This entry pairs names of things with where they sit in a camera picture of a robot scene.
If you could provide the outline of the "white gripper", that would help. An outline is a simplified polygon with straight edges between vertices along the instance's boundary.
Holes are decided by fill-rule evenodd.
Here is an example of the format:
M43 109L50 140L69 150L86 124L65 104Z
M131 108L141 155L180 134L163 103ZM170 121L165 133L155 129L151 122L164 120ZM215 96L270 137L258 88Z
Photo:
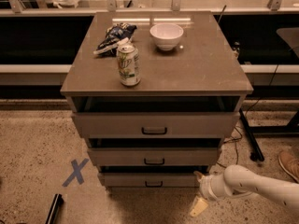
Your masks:
M203 175L198 171L193 172L199 181L199 191L202 197L196 196L190 210L191 217L199 216L208 208L208 201L218 201L224 197L223 175Z

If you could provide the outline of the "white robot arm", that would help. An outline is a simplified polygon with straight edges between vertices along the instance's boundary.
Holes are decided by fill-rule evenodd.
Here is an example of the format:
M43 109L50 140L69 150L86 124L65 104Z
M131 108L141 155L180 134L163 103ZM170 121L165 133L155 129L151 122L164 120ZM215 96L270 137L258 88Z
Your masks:
M299 215L299 185L262 175L240 166L230 165L220 175L203 175L195 171L199 193L195 196L190 215L197 217L210 202L223 198L242 198L255 193Z

